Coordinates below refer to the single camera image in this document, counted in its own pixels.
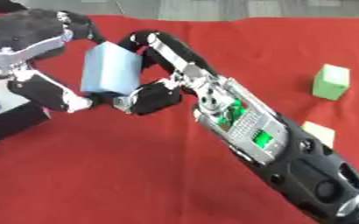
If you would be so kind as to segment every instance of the wooden block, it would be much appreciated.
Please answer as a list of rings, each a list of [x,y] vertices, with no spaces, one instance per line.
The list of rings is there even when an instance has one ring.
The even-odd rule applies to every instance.
[[[317,137],[329,148],[334,148],[334,130],[313,122],[305,122],[302,129]]]
[[[324,65],[314,78],[313,95],[336,101],[348,90],[348,88],[348,68]]]

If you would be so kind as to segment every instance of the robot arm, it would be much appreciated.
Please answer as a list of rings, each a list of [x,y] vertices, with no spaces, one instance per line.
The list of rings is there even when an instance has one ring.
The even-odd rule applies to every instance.
[[[61,53],[76,39],[105,41],[93,22],[69,11],[25,10],[0,17],[0,79],[8,89],[46,108],[72,113],[94,102],[34,67],[34,62]]]
[[[163,100],[150,99],[161,107],[144,114],[178,103],[177,96],[170,97],[172,89],[185,89],[198,98],[193,109],[196,121],[213,131],[259,178],[304,214],[319,223],[359,224],[359,172],[317,138],[234,79],[219,75],[168,33],[135,32],[120,46],[134,52],[146,46],[144,67],[158,63],[171,74],[170,79],[161,81],[170,83],[159,92]],[[139,103],[138,95],[153,91],[157,83],[141,87],[121,101],[127,102],[122,104],[125,111],[137,114],[132,107]]]

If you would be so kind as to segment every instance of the red fabric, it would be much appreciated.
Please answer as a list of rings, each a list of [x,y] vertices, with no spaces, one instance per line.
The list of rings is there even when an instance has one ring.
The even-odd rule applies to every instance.
[[[335,129],[336,150],[359,170],[359,19],[94,19],[114,42],[137,29],[177,35],[277,111]],[[77,89],[90,46],[74,42],[40,67]],[[323,63],[352,69],[339,101],[310,95]],[[145,117],[109,107],[54,114],[2,141],[0,224],[313,223],[195,123],[193,103]]]

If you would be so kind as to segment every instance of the black robotic forearm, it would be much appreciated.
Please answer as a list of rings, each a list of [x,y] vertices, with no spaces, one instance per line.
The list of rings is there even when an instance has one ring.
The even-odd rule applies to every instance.
[[[278,118],[289,132],[283,153],[267,166],[242,161],[319,223],[359,224],[359,172],[295,122]]]
[[[147,46],[143,52],[144,68],[159,64],[172,74],[172,80],[187,77],[181,81],[187,84],[187,90],[191,90],[190,92],[199,98],[199,104],[195,106],[197,113],[194,113],[196,121],[222,138],[245,165],[303,213],[319,223],[359,224],[359,172],[320,140],[305,132],[290,119],[271,111],[252,94],[238,87],[239,84],[219,78],[220,75],[202,57],[168,33],[137,31],[123,39],[119,45],[133,52]],[[208,86],[206,91],[203,90],[204,85]],[[269,127],[269,131],[275,134],[285,133],[285,137],[281,137],[284,140],[281,141],[281,149],[261,149],[255,147],[251,141],[246,142],[247,138],[252,140],[254,135],[259,133],[256,123],[256,128],[246,126],[251,119],[243,124],[241,119],[232,120],[232,123],[225,124],[224,130],[221,130],[213,118],[226,113],[227,110],[211,109],[214,104],[220,103],[224,106],[227,100],[224,98],[227,95],[215,94],[219,91],[227,95],[236,94],[237,99],[244,96],[241,99],[249,100],[246,103],[254,104],[258,109],[253,112],[259,113],[260,117],[264,116],[259,122],[264,120],[269,121],[265,125],[275,123],[275,126],[279,126],[281,129],[276,128],[275,131]],[[154,103],[157,103],[157,97],[153,98]],[[174,103],[165,104],[165,101],[162,101],[160,104],[170,106]],[[243,130],[243,133],[231,135],[230,128],[233,129],[236,125],[241,126],[240,130]]]

